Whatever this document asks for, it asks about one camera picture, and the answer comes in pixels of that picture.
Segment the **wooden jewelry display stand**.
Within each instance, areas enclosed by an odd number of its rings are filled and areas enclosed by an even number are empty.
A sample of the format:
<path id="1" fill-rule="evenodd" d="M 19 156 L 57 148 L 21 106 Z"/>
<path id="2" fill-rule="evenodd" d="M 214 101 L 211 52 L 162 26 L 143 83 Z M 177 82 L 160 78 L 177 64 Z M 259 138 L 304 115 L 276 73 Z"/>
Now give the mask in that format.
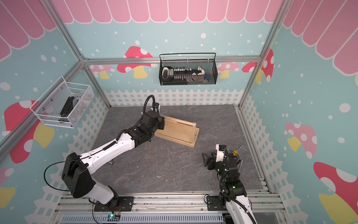
<path id="1" fill-rule="evenodd" d="M 157 130 L 156 137 L 179 143 L 188 147 L 195 147 L 200 129 L 195 122 L 188 122 L 168 116 L 165 118 L 163 130 Z"/>

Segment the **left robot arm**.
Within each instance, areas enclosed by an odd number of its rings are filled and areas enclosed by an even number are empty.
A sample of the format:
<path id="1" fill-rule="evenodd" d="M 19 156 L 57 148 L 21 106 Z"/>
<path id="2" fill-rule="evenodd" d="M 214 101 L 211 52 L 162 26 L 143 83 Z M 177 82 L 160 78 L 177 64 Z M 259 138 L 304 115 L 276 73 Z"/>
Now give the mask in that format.
<path id="1" fill-rule="evenodd" d="M 110 142 L 78 155 L 72 153 L 63 161 L 62 180 L 74 198 L 89 198 L 90 203 L 101 205 L 111 212 L 122 206 L 117 192 L 110 186 L 96 181 L 94 174 L 100 167 L 117 156 L 151 141 L 157 130 L 163 130 L 165 118 L 160 115 L 160 104 L 153 95 L 144 102 L 140 119 L 128 129 L 123 129 Z"/>

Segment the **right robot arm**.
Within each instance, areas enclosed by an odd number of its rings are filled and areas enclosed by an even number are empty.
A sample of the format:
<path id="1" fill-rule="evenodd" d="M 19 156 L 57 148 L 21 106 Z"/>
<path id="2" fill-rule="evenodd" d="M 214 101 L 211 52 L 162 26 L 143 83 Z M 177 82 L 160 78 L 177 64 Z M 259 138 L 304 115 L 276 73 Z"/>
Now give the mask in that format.
<path id="1" fill-rule="evenodd" d="M 238 151 L 230 151 L 222 144 L 215 149 L 210 155 L 202 153 L 204 166 L 217 173 L 220 188 L 218 196 L 204 196 L 208 210 L 229 212 L 234 224 L 256 224 L 251 201 L 240 180 L 242 159 Z"/>

